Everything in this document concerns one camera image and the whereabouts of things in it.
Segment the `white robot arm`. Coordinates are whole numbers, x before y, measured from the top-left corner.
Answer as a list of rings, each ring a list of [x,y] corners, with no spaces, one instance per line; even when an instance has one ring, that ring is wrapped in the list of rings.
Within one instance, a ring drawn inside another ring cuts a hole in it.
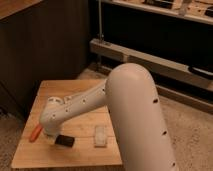
[[[102,106],[108,109],[125,171],[179,171],[155,82],[141,65],[117,66],[68,102],[49,98],[40,124],[55,137],[67,120]]]

